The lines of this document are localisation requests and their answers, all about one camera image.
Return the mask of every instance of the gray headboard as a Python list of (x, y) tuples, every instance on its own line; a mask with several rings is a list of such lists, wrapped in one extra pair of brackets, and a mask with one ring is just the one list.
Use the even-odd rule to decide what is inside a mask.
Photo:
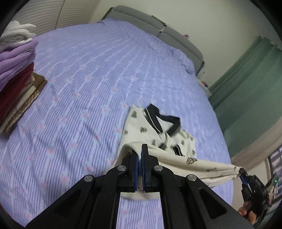
[(193, 61), (196, 73), (204, 66), (203, 55), (200, 50), (180, 33), (164, 25), (163, 22), (155, 17), (127, 6), (116, 6), (112, 10), (109, 10), (103, 18), (115, 18), (127, 21), (147, 33), (158, 37), (164, 43), (181, 50)]

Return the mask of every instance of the folded clothes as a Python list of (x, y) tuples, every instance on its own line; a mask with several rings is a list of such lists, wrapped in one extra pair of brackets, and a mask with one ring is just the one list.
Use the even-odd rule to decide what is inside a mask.
[(27, 90), (29, 90), (29, 89), (33, 86), (34, 81), (35, 81), (35, 78), (34, 78), (34, 76), (31, 74), (31, 75), (30, 75), (30, 78), (28, 79), (28, 81), (27, 81), (26, 84), (25, 84), (25, 87), (21, 90), (20, 94), (18, 95), (16, 101), (20, 100), (20, 98), (22, 97), (22, 95), (23, 95), (24, 93), (26, 93)]
[(0, 52), (31, 42), (35, 34), (30, 30), (35, 27), (32, 24), (20, 25), (18, 21), (11, 21), (0, 37)]
[(0, 91), (0, 123), (3, 122), (21, 90), (26, 86), (26, 82), (33, 72), (33, 67), (34, 63), (28, 65), (23, 71), (9, 80), (3, 90)]
[(16, 102), (10, 108), (6, 118), (0, 124), (0, 134), (3, 132), (5, 127), (7, 126), (8, 122), (12, 119), (15, 113), (21, 108), (21, 106), (29, 99), (29, 97), (35, 92), (38, 87), (38, 82), (36, 82), (37, 87), (34, 85), (35, 78), (31, 74), (30, 79), (26, 83), (25, 87), (21, 90), (21, 93), (18, 95)]
[(1, 43), (6, 42), (14, 42), (14, 41), (22, 41), (28, 38), (34, 38), (35, 34), (30, 33), (27, 29), (17, 29), (17, 30), (10, 30), (2, 34), (0, 37)]
[(0, 75), (0, 91), (5, 87), (10, 79), (20, 73), (27, 65), (31, 64), (35, 59), (35, 52), (32, 52), (28, 59), (21, 61), (19, 64)]
[(8, 26), (6, 27), (6, 29), (4, 30), (5, 32), (9, 32), (9, 31), (13, 31), (13, 30), (18, 30), (18, 29), (28, 29), (28, 30), (32, 30), (36, 28), (35, 25), (33, 24), (20, 24), (18, 21), (11, 21)]
[(0, 52), (2, 52), (4, 50), (8, 50), (8, 49), (14, 49), (14, 48), (19, 47), (21, 45), (24, 45), (28, 42), (31, 42), (32, 40), (33, 40), (32, 38), (28, 38), (28, 39), (22, 40), (22, 41), (0, 43)]
[(37, 97), (40, 95), (41, 91), (47, 84), (47, 80), (41, 75), (38, 75), (36, 73), (33, 73), (35, 77), (34, 87), (36, 87), (36, 90), (32, 95), (27, 99), (27, 101), (21, 106), (21, 108), (14, 114), (14, 116), (9, 120), (6, 127), (3, 130), (3, 133), (9, 137), (15, 123), (20, 120), (20, 118), (23, 116), (23, 114), (26, 112), (26, 110), (31, 106), (31, 104), (37, 99)]
[(12, 50), (4, 51), (4, 52), (0, 53), (0, 62), (3, 61), (3, 60), (14, 58), (17, 55), (19, 55), (19, 54), (21, 54), (21, 53), (23, 53), (27, 50), (34, 49), (37, 45), (38, 45), (38, 40), (33, 39), (31, 42), (20, 45), (19, 47), (16, 47)]
[(15, 67), (20, 62), (27, 60), (32, 53), (35, 53), (35, 49), (26, 50), (13, 58), (1, 61), (0, 62), (0, 74), (3, 74), (7, 70)]

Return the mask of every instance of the white folded towel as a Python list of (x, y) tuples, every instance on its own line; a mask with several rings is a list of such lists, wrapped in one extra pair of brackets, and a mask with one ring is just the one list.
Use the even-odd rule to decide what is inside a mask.
[(33, 24), (21, 25), (18, 21), (11, 21), (0, 37), (0, 52), (32, 41), (35, 34), (30, 30), (35, 27)]
[(4, 32), (18, 30), (18, 29), (27, 29), (29, 31), (32, 31), (32, 29), (36, 28), (33, 24), (20, 24), (18, 21), (11, 21)]

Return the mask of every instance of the black collar trim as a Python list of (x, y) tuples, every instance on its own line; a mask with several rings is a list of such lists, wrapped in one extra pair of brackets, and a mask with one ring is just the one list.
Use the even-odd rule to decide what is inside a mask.
[(159, 134), (162, 133), (162, 127), (157, 119), (159, 117), (160, 119), (173, 123), (173, 126), (167, 131), (167, 134), (171, 137), (174, 134), (176, 134), (180, 129), (180, 118), (174, 117), (174, 116), (164, 116), (160, 114), (159, 109), (154, 106), (153, 104), (150, 104), (146, 109), (145, 113), (148, 117), (149, 124), (154, 128), (154, 130)]

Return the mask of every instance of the lavender bedsheet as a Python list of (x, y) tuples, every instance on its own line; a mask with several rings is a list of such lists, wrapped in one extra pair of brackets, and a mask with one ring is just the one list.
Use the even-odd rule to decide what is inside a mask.
[[(153, 103), (181, 118), (200, 159), (230, 163), (215, 113), (181, 51), (106, 19), (38, 36), (35, 72), (48, 84), (0, 139), (0, 202), (25, 226), (86, 174), (117, 156), (129, 107)], [(233, 183), (213, 189), (231, 203)], [(121, 199), (117, 228), (163, 228), (160, 200)]]

